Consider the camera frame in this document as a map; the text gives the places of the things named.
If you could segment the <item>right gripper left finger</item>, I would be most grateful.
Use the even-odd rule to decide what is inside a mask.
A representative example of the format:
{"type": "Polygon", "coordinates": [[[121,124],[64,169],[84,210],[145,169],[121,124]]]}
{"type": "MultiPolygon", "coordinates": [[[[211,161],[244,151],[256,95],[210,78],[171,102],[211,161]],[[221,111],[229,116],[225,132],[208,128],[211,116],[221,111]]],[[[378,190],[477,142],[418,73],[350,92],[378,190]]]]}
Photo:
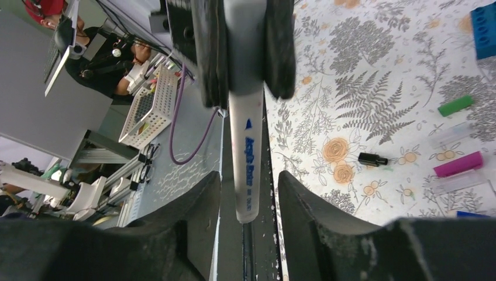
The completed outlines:
{"type": "Polygon", "coordinates": [[[69,220],[1,222],[2,280],[208,280],[221,179],[212,171],[125,227],[69,220]]]}

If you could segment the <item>blue cap of small pen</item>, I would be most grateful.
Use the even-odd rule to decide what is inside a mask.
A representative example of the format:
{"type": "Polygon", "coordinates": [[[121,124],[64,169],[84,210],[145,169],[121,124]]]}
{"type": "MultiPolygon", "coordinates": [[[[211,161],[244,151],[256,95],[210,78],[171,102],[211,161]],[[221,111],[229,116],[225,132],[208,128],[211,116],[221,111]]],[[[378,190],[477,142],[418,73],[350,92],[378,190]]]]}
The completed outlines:
{"type": "Polygon", "coordinates": [[[456,211],[456,217],[489,217],[489,215],[470,213],[465,211],[456,211]]]}

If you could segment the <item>magenta pen cap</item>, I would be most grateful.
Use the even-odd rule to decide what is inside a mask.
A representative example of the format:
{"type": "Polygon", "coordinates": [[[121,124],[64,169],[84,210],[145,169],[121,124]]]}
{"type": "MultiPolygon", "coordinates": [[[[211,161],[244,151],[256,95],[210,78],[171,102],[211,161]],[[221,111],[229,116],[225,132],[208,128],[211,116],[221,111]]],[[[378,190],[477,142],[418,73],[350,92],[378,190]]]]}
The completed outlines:
{"type": "Polygon", "coordinates": [[[442,178],[454,176],[469,170],[477,170],[482,168],[483,165],[483,154],[481,152],[474,152],[459,159],[452,160],[451,162],[436,166],[433,170],[437,177],[442,178]]]}

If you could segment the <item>green pen cap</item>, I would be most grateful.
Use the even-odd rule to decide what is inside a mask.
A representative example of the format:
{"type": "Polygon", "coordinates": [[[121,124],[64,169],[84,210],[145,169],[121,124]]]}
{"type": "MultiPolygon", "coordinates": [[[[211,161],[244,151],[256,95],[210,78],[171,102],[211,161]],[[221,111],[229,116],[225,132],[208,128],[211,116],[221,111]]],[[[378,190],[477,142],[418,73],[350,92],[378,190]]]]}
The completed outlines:
{"type": "Polygon", "coordinates": [[[457,98],[453,101],[445,103],[438,108],[438,112],[443,117],[450,116],[454,113],[457,113],[463,109],[470,107],[473,104],[473,98],[470,95],[465,95],[460,98],[457,98]]]}

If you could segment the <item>white black cap marker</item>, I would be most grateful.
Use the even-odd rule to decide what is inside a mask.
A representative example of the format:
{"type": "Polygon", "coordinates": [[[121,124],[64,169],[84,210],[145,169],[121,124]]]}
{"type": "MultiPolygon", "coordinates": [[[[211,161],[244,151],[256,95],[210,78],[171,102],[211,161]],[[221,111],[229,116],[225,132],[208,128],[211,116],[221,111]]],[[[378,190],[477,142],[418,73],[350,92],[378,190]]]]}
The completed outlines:
{"type": "Polygon", "coordinates": [[[266,1],[224,2],[233,179],[236,216],[242,224],[259,214],[266,7],[266,1]]]}

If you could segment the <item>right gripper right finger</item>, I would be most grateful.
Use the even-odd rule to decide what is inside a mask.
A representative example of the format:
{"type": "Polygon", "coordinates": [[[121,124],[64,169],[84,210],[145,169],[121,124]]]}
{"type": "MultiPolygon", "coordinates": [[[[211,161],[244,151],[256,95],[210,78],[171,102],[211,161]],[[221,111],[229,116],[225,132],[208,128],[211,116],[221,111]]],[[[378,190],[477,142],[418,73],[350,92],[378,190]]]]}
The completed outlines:
{"type": "Polygon", "coordinates": [[[290,280],[494,280],[495,219],[400,218],[383,227],[278,177],[290,280]]]}

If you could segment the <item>small black marker cap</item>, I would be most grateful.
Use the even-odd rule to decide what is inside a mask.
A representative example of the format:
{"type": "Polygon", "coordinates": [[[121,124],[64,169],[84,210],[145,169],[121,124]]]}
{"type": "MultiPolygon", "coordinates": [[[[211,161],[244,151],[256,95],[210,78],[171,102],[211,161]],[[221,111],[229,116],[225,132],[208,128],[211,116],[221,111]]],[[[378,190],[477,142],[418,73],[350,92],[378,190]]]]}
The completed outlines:
{"type": "Polygon", "coordinates": [[[388,159],[377,154],[361,152],[358,156],[358,162],[365,166],[379,167],[388,165],[388,159]]]}

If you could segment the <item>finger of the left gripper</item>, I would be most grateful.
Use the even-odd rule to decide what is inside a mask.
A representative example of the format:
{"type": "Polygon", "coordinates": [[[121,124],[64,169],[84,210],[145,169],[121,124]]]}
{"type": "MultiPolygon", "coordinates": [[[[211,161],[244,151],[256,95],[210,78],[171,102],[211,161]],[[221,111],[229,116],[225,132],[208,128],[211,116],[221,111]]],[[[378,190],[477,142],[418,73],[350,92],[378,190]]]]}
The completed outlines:
{"type": "Polygon", "coordinates": [[[294,1],[268,1],[265,14],[265,82],[276,99],[294,96],[294,1]]]}
{"type": "Polygon", "coordinates": [[[205,107],[228,107],[228,52],[223,1],[167,1],[171,42],[192,66],[205,107]]]}

